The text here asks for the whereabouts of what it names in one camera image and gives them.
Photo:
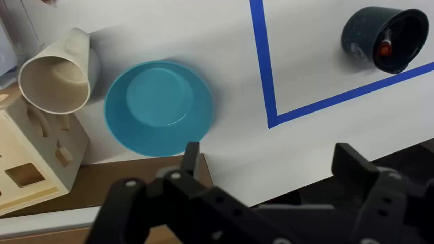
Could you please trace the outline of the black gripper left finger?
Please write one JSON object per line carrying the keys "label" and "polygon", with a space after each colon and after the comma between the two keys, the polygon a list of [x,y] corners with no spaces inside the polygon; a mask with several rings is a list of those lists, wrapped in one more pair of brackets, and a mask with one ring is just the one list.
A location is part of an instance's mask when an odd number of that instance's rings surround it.
{"label": "black gripper left finger", "polygon": [[270,244],[267,223],[219,187],[194,178],[200,144],[190,143],[179,170],[152,183],[114,183],[86,244],[144,244],[151,229],[167,225],[185,244]]}

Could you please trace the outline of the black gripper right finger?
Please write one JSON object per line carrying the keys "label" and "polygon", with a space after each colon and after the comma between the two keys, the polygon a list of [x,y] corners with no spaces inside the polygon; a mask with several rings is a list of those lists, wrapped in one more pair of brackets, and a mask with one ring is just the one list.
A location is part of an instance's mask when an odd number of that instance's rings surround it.
{"label": "black gripper right finger", "polygon": [[335,145],[331,171],[361,204],[350,235],[353,244],[402,244],[407,227],[433,244],[433,181],[417,185],[399,171],[375,166],[346,143]]}

